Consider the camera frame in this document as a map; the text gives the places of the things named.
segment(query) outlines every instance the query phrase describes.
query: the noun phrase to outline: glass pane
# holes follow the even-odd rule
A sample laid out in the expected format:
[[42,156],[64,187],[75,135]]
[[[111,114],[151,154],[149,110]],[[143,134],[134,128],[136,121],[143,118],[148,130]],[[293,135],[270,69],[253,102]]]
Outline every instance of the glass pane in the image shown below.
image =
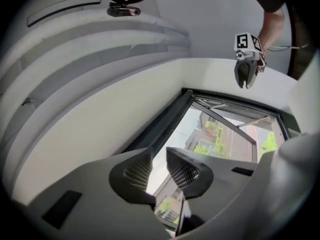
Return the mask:
[[165,229],[165,230],[170,234],[170,236],[171,236],[172,238],[174,238],[174,237],[176,236],[176,232],[171,231],[171,230],[169,230],[169,229]]
[[[235,125],[243,123],[229,118],[226,119]],[[243,131],[252,135],[249,127],[242,128]],[[153,169],[146,189],[146,192],[151,195],[157,191],[169,175],[166,157],[167,147],[182,148],[218,158],[252,161],[252,145],[250,142],[221,122],[191,106],[153,159]]]
[[167,231],[170,231],[170,235],[174,237],[171,232],[174,233],[178,227],[184,193],[169,175],[153,195],[157,200],[154,214],[162,219],[161,222],[167,227]]
[[251,127],[255,128],[257,132],[257,147],[259,147],[258,160],[260,160],[264,153],[278,150],[275,133],[273,131],[253,125],[251,125]]

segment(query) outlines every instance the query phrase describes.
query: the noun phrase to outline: tree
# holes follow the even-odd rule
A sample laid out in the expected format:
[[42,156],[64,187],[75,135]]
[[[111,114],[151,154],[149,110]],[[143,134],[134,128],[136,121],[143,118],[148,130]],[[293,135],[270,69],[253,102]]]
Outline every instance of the tree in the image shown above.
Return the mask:
[[215,150],[216,152],[218,152],[219,154],[221,155],[225,155],[226,154],[226,151],[225,151],[225,147],[224,147],[224,144],[222,143],[221,141],[221,134],[222,134],[222,130],[219,129],[218,130],[218,136],[215,140]]
[[205,128],[211,130],[213,128],[212,124],[210,121],[205,122]]
[[201,146],[201,145],[196,145],[193,152],[196,152],[198,154],[202,154],[202,155],[208,155],[209,153],[207,152],[206,147]]
[[161,217],[169,209],[170,205],[170,200],[162,200],[159,204],[157,215]]
[[267,152],[277,150],[277,143],[275,133],[273,131],[269,132],[268,136],[264,140],[260,148],[260,157]]

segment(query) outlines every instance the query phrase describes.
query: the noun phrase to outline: curved white panel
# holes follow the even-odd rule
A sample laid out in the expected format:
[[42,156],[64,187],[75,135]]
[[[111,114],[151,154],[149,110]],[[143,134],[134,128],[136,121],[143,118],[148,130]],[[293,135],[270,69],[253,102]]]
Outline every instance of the curved white panel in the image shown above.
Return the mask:
[[176,97],[181,90],[180,73],[180,60],[174,60],[88,95],[32,149],[17,176],[12,197],[28,205],[78,166],[114,154]]
[[2,181],[8,192],[12,191],[17,170],[26,159],[28,149],[35,145],[35,140],[44,135],[49,124],[65,109],[76,103],[96,88],[110,83],[123,75],[145,69],[145,67],[168,61],[174,58],[183,58],[188,52],[157,52],[129,57],[97,67],[70,81],[46,99],[25,122],[17,134],[5,161]]
[[0,79],[7,70],[27,51],[39,45],[44,40],[51,38],[64,31],[83,26],[90,23],[101,22],[138,22],[155,24],[160,27],[169,28],[181,34],[187,35],[188,32],[177,25],[171,24],[161,18],[141,13],[139,16],[112,17],[107,14],[106,9],[83,10],[66,14],[54,18],[37,28],[30,31],[11,47],[0,63]]
[[32,25],[44,20],[51,15],[76,8],[81,6],[98,5],[101,0],[63,0],[51,4],[45,8],[38,10],[26,19],[26,25],[31,27]]
[[184,36],[142,30],[105,31],[79,37],[48,51],[29,65],[9,86],[0,100],[0,140],[17,108],[48,76],[71,62],[98,51],[140,44],[188,46]]

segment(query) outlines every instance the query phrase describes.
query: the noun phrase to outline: window frame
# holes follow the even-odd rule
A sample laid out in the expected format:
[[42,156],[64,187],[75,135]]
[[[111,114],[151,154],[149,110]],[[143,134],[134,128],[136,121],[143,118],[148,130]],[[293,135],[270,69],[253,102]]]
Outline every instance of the window frame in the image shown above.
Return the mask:
[[[203,101],[203,99],[217,101],[223,104],[210,107]],[[275,118],[279,126],[277,134],[283,137],[283,141],[291,138],[288,128],[300,133],[299,126],[294,116],[268,105],[225,93],[182,88],[180,95],[144,129],[144,131],[123,151],[123,153],[142,148],[152,148],[154,156],[156,156],[177,128],[188,109],[193,106],[216,119],[218,122],[226,125],[251,143],[252,162],[257,163],[259,158],[256,141],[242,131],[237,125],[232,124],[216,112],[210,110],[212,108],[223,107],[225,104],[246,108],[260,114],[264,114],[266,117],[271,116]]]

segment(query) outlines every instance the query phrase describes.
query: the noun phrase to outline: gray panel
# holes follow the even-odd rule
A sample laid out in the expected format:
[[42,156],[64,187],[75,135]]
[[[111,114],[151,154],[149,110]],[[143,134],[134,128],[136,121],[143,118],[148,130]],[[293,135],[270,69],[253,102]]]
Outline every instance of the gray panel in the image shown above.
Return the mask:
[[185,156],[204,163],[213,172],[213,182],[207,191],[200,197],[188,200],[192,214],[205,222],[223,211],[250,181],[250,177],[235,173],[232,169],[240,167],[255,170],[257,167],[257,164],[254,162],[217,158],[182,148],[175,149]]
[[110,186],[111,169],[144,149],[111,156],[84,164],[49,186],[28,206],[27,213],[38,226],[41,217],[66,192],[82,196],[60,230],[47,227],[47,237],[55,239],[155,239],[169,238],[162,223],[149,205],[131,204],[118,196]]
[[51,15],[57,14],[59,12],[62,12],[71,8],[89,6],[89,5],[98,5],[100,3],[101,3],[101,0],[65,0],[65,1],[57,2],[29,16],[26,20],[26,25],[28,27],[31,27],[32,25],[38,23],[39,21]]
[[247,225],[251,239],[271,237],[305,202],[319,173],[319,150],[320,133],[301,135],[282,144],[273,156],[265,193]]
[[[218,182],[213,182],[211,188],[207,190],[208,194],[205,193],[202,197],[188,201],[192,213],[202,216],[206,220],[206,223],[199,228],[201,230],[194,230],[183,235],[182,238],[184,240],[211,239],[214,236],[215,239],[225,240],[247,239],[244,233],[248,217],[254,210],[255,205],[260,200],[268,184],[272,158],[273,153],[269,152],[262,156],[258,164],[247,162],[246,164],[256,165],[256,168],[251,177],[242,175],[245,177],[243,179],[240,177],[237,179],[230,178],[231,175],[229,173],[224,174],[226,166],[220,168],[219,164],[214,165],[212,163],[212,166],[214,166],[214,180],[218,178]],[[236,193],[232,189],[241,181],[242,186],[239,188],[238,193]],[[227,194],[231,194],[232,191],[234,191],[234,195],[228,196]]]

